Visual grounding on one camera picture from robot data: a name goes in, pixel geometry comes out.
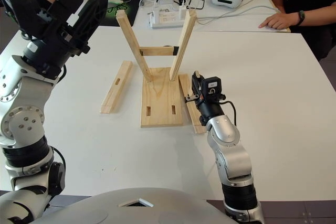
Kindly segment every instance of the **charger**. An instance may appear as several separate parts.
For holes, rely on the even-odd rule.
[[[187,13],[187,7],[184,5],[184,0],[182,1],[182,5],[178,7],[178,11],[180,20],[184,20]]]

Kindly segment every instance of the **white table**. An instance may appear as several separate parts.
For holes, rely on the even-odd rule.
[[[195,0],[192,2],[191,7],[202,6],[202,2]],[[252,2],[237,9],[237,12],[243,12],[251,7],[255,6],[269,6],[274,7],[271,0],[253,0]],[[149,25],[148,13],[153,11],[153,3],[147,1],[145,6],[139,8],[137,17],[135,19],[133,29],[151,29]],[[172,8],[179,8],[177,4],[174,4]],[[198,17],[213,17],[220,16],[224,13],[231,11],[231,8],[225,6],[217,6],[212,4],[211,0],[205,0],[205,5],[203,10],[197,10]],[[196,24],[194,31],[277,31],[272,28],[258,28],[258,26],[270,15],[274,14],[275,11],[267,8],[256,8],[246,12],[243,15],[237,17],[226,17],[215,20],[208,25]]]
[[[176,45],[179,31],[135,31],[143,46]],[[17,34],[1,54],[21,54]],[[100,105],[122,60],[133,60],[119,28],[101,27],[91,51],[67,62],[68,74],[45,107],[48,143],[67,161],[67,195],[95,195],[129,187],[183,190],[222,199],[206,135],[184,126],[140,128],[142,74],[135,64],[114,114]],[[172,57],[148,57],[150,67]],[[234,102],[260,200],[336,199],[336,93],[301,35],[192,33],[180,73],[199,70],[222,79]],[[232,109],[224,106],[231,117]],[[0,155],[0,189],[11,190]]]

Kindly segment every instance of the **wooden base board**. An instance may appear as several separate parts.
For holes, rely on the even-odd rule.
[[[169,80],[170,68],[151,68],[152,81],[143,78],[141,127],[180,126],[182,107],[178,79]]]
[[[184,96],[188,96],[189,94],[192,94],[193,91],[191,89],[191,81],[187,74],[180,74],[179,75],[180,84],[183,90]],[[206,133],[206,127],[201,125],[200,120],[200,112],[196,108],[195,102],[187,102],[187,108],[189,111],[189,115],[192,121],[192,124],[194,126],[194,131],[196,134],[203,134]]]

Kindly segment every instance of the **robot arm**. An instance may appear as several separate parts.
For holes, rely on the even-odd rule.
[[[14,190],[0,198],[0,223],[29,223],[65,186],[64,164],[45,137],[44,105],[69,57],[89,51],[108,0],[89,0],[73,27],[67,19],[83,0],[56,0],[47,11],[35,0],[2,1],[30,43],[0,71],[0,147]]]
[[[240,133],[221,108],[220,78],[205,79],[197,71],[192,76],[193,96],[201,113],[200,122],[208,130],[207,140],[215,153],[227,215],[238,222],[265,223],[253,184],[251,160],[240,143]]]

